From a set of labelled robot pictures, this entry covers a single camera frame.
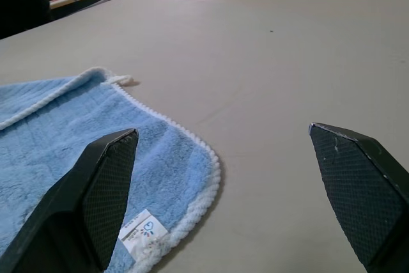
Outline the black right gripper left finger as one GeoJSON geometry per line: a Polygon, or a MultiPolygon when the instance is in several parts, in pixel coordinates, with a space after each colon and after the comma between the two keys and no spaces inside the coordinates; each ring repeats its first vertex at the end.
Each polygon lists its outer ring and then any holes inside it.
{"type": "Polygon", "coordinates": [[[127,209],[139,134],[93,141],[41,199],[1,256],[1,272],[103,272],[127,209]]]}

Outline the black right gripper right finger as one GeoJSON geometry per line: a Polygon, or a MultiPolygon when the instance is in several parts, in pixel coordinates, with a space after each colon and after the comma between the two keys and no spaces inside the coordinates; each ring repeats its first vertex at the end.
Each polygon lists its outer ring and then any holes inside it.
{"type": "Polygon", "coordinates": [[[367,272],[408,272],[408,171],[375,139],[312,123],[327,198],[367,272]]]}

